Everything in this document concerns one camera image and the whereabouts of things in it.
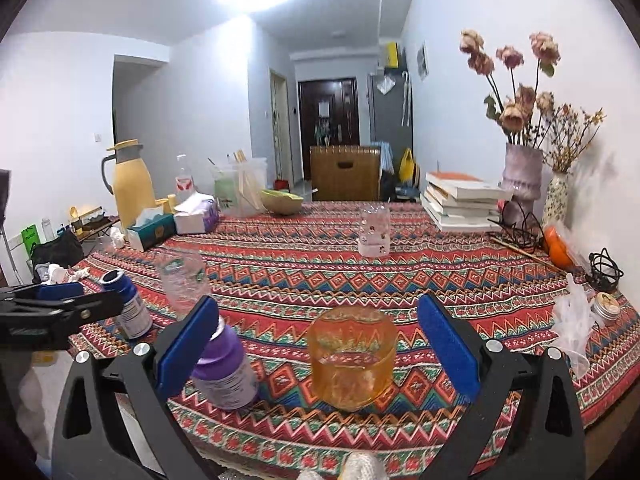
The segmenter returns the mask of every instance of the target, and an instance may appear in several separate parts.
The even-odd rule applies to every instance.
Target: patterned tablecloth
[[[542,351],[551,330],[554,297],[564,276],[495,244],[484,235],[441,234],[419,205],[392,204],[392,249],[367,260],[356,248],[358,204],[305,204],[300,215],[223,219],[208,235],[176,236],[146,253],[129,248],[115,257],[94,253],[78,267],[98,290],[98,277],[123,268],[138,286],[154,328],[174,320],[154,270],[155,253],[199,250],[212,296],[242,338],[260,379],[258,401],[247,410],[213,408],[188,382],[169,406],[202,453],[252,464],[267,474],[295,477],[302,468],[339,473],[350,450],[375,450],[390,476],[414,476],[431,461],[465,410],[418,327],[415,305],[437,293],[454,316],[483,338],[510,349]],[[574,383],[584,425],[593,424],[640,374],[640,321],[618,295],[622,315],[594,332],[587,345],[590,371]],[[383,310],[399,328],[394,380],[373,404],[339,412],[318,400],[311,383],[305,333],[318,313],[344,304]],[[129,351],[112,320],[87,325],[72,337],[72,352],[98,357]],[[507,399],[481,463],[498,455],[519,395]]]

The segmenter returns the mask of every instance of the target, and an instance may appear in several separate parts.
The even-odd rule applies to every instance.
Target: purple and white bottle
[[[191,379],[211,404],[225,411],[248,405],[258,394],[258,378],[242,342],[222,316]]]

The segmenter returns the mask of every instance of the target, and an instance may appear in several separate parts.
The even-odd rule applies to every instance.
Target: refrigerator
[[[371,140],[386,141],[391,146],[394,158],[394,169],[398,174],[400,160],[404,155],[404,150],[411,148],[414,150],[414,121],[413,110],[409,106],[409,99],[406,100],[408,110],[404,115],[404,125],[402,125],[402,102],[404,101],[404,78],[402,72],[387,74],[396,83],[393,88],[383,94],[378,89],[378,83],[385,74],[373,74],[367,81],[369,93],[369,124],[371,128]]]

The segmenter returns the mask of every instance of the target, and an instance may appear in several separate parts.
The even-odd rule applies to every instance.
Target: floral vase
[[[546,227],[550,222],[564,222],[569,197],[568,188],[568,175],[554,171],[554,176],[546,190],[542,227]]]
[[[542,150],[507,143],[500,186],[513,190],[511,203],[502,212],[508,225],[521,227],[523,220],[533,211],[533,203],[542,195],[542,158]]]

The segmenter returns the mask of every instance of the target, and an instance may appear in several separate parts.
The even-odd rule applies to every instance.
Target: amber glass cup
[[[340,306],[309,327],[313,391],[324,402],[354,412],[391,384],[398,329],[375,308]]]

